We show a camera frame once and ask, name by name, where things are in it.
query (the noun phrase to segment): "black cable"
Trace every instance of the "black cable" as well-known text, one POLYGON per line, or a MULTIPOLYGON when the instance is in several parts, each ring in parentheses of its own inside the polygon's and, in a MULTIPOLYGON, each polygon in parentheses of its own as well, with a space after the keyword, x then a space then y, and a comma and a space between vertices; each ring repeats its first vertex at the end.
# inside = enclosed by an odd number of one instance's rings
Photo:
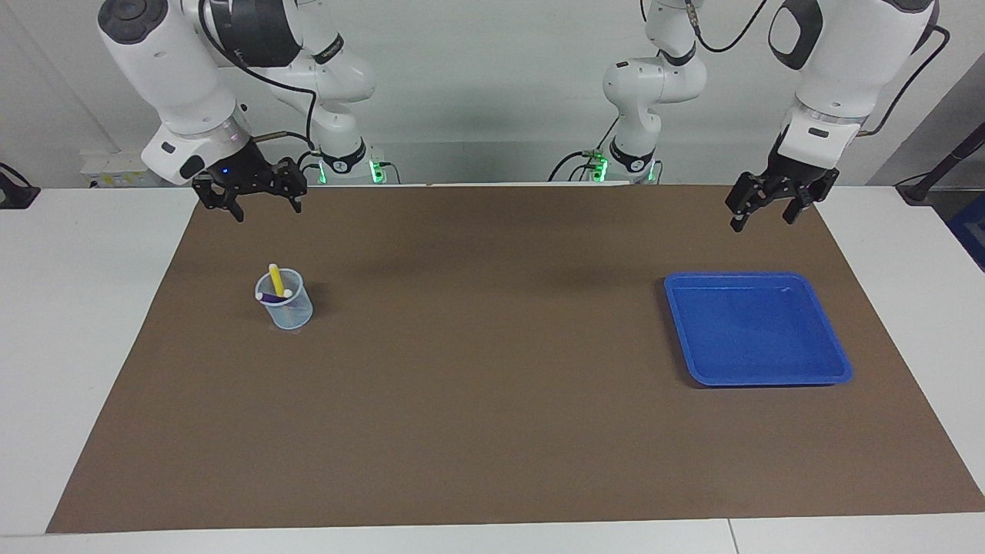
POLYGON ((727 52, 732 48, 734 48, 736 44, 738 44, 739 41, 742 40, 744 36, 746 36, 746 33, 749 32, 749 29, 753 26, 755 20, 759 18, 759 14, 762 13, 762 9, 766 7, 766 3, 768 1, 769 0, 762 0, 762 2, 759 3, 759 7, 755 9, 755 12, 753 12, 753 16, 749 18, 749 22, 746 23, 745 27, 743 27, 742 32, 739 33, 739 36, 736 36, 735 40, 730 42, 729 45, 725 46, 724 48, 716 48, 704 41, 704 37, 701 36, 701 25, 697 20, 697 9, 694 8, 694 4, 692 0, 685 0, 685 4, 688 5, 688 13, 689 15, 691 15, 691 26, 694 27, 694 35, 697 36, 697 41, 700 42, 701 45, 704 46, 704 49, 708 50, 709 52, 720 54, 722 52, 727 52))
POLYGON ((278 83, 273 79, 264 77, 263 75, 260 75, 259 73, 256 73, 246 67, 246 64, 236 56, 226 52, 223 47, 219 45, 219 42, 216 41, 216 38, 212 36, 212 32, 209 31, 209 26, 205 22, 205 2, 206 0, 198 0, 198 23, 202 26, 202 33, 205 34, 205 38, 209 40, 209 43, 213 48, 223 55, 223 58, 229 60, 232 65, 238 67, 246 75, 249 75, 254 79, 258 79, 272 87, 284 89, 285 91, 291 91, 292 93, 311 95, 311 106, 308 107, 307 122, 304 125, 304 140, 307 141, 307 143, 312 146, 312 150, 314 150, 314 142, 311 140, 311 120, 314 117, 314 107, 318 105, 318 93, 310 89, 302 89, 300 87, 293 87, 291 85, 285 85, 284 83, 278 83))
POLYGON ((554 177, 558 176, 558 172, 560 171, 561 168, 564 167, 564 164, 567 164, 568 162, 574 160, 579 156, 581 156, 582 158, 587 158, 584 152, 572 152, 567 156, 565 156, 564 159, 558 162, 558 164, 555 166, 555 170, 551 172, 551 176, 548 177, 548 182, 553 181, 554 177))
POLYGON ((613 124, 609 126, 609 130, 606 131, 606 136, 602 137, 602 140, 599 141, 599 145, 595 147, 595 150, 599 150, 600 148, 602 148, 602 145, 606 143, 606 139, 609 138, 609 135, 612 134, 613 129, 616 128, 616 123, 619 123, 618 116, 616 117, 616 120, 613 121, 613 124))
POLYGON ((20 179, 20 180, 21 180, 21 182, 23 182, 23 183, 24 183, 24 184, 26 184, 27 186, 32 186, 32 185, 31 185, 31 183, 30 183, 30 182, 28 182, 28 180, 27 180, 27 179, 25 179, 25 178, 24 178, 24 176, 20 174, 20 172, 18 172, 18 171, 17 171, 17 170, 15 170, 14 168, 11 168, 11 167, 10 167, 10 166, 8 166, 7 164, 4 164, 3 162, 0 162, 0 168, 3 168, 4 170, 6 170, 6 171, 7 171, 7 173, 9 173, 9 174, 11 174, 11 175, 13 175, 13 176, 15 176, 16 178, 18 178, 18 179, 20 179))
POLYGON ((393 162, 381 162, 379 166, 381 168, 393 168, 393 171, 397 174, 397 184, 404 184, 404 179, 400 178, 400 168, 396 164, 393 162))
POLYGON ((897 184, 894 184, 893 186, 900 186, 901 184, 905 184, 905 183, 907 183, 907 182, 909 182, 911 180, 916 180, 918 178, 923 178, 923 177, 925 177, 925 176, 927 176, 929 174, 930 174, 930 172, 926 172, 926 173, 920 173, 919 175, 914 175, 912 177, 907 177, 904 180, 898 182, 897 184))
POLYGON ((892 111, 896 109, 896 105, 899 104, 899 101, 902 100, 903 95, 906 94, 906 90, 909 89, 910 85, 912 85, 913 82, 917 80, 917 77, 920 76, 920 73, 922 73, 924 69, 927 69, 927 66, 930 65, 931 62, 933 62, 934 59, 937 58, 937 56, 941 52, 943 52, 945 48, 948 47, 948 43, 951 42, 951 32, 939 25, 934 25, 932 29, 940 33, 941 36, 944 38, 943 40, 941 40, 941 45, 938 46, 937 49, 934 50, 934 52, 930 56, 928 56, 923 63, 920 64, 920 67, 918 67, 917 70, 913 72, 913 75, 910 75, 910 78, 906 80, 905 84, 903 84, 903 88, 899 89, 899 92, 896 93, 896 98, 892 100, 892 104, 889 105, 889 108, 886 110, 886 114, 883 115, 883 120, 879 122, 879 125, 877 125, 876 128, 871 131, 862 131, 861 133, 859 133, 860 137, 871 137, 883 130, 883 127, 886 125, 886 122, 889 121, 889 117, 892 115, 892 111))
POLYGON ((308 156, 313 156, 313 155, 314 155, 313 152, 305 152, 304 154, 301 154, 301 157, 297 159, 296 162, 297 166, 300 167, 300 165, 303 164, 304 161, 308 159, 308 156))
POLYGON ((574 182, 574 174, 575 173, 578 173, 578 170, 581 170, 581 177, 578 178, 578 181, 580 182, 581 180, 583 180, 585 178, 585 171, 586 170, 591 170, 591 169, 592 169, 592 166, 589 165, 589 164, 585 164, 584 166, 578 166, 577 168, 575 168, 571 172, 571 175, 567 178, 568 182, 574 182))

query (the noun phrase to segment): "wall outlet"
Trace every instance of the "wall outlet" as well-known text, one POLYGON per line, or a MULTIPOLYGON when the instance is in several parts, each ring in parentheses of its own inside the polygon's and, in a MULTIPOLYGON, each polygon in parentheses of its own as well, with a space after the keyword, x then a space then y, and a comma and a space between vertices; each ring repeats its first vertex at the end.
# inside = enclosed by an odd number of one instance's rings
POLYGON ((147 169, 139 152, 84 156, 82 175, 88 188, 134 188, 167 186, 147 169))

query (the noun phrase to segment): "green indicator light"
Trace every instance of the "green indicator light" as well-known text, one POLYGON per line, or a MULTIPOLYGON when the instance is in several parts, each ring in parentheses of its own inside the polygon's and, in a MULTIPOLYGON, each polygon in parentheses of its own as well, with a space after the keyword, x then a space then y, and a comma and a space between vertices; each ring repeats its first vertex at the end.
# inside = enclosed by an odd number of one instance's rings
POLYGON ((376 184, 386 182, 386 172, 380 168, 376 160, 369 160, 369 170, 372 172, 372 181, 376 184))
POLYGON ((595 182, 603 182, 606 180, 606 173, 609 172, 609 160, 602 158, 599 160, 599 165, 595 167, 595 171, 592 172, 592 180, 595 182))

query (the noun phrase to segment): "black stand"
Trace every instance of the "black stand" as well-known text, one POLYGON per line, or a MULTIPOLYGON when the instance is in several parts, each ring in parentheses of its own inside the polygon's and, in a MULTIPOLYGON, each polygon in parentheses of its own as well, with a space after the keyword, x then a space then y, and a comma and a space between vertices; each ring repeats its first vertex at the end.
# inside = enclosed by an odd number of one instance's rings
POLYGON ((968 138, 964 139, 953 152, 948 154, 927 176, 917 184, 912 186, 898 185, 896 190, 903 200, 911 206, 926 206, 927 193, 934 187, 944 175, 954 169, 962 160, 971 156, 976 150, 985 144, 985 123, 982 123, 974 130, 968 138))
POLYGON ((27 210, 41 192, 36 186, 19 186, 0 173, 0 190, 4 199, 0 202, 0 210, 27 210))

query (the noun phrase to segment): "yellow marker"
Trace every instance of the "yellow marker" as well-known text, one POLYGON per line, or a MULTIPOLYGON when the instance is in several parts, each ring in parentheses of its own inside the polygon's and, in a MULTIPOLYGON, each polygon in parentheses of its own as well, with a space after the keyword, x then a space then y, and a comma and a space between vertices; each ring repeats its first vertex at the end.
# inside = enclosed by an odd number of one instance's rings
POLYGON ((281 270, 276 263, 270 264, 270 280, 274 282, 274 292, 277 296, 284 297, 284 279, 281 279, 281 270))

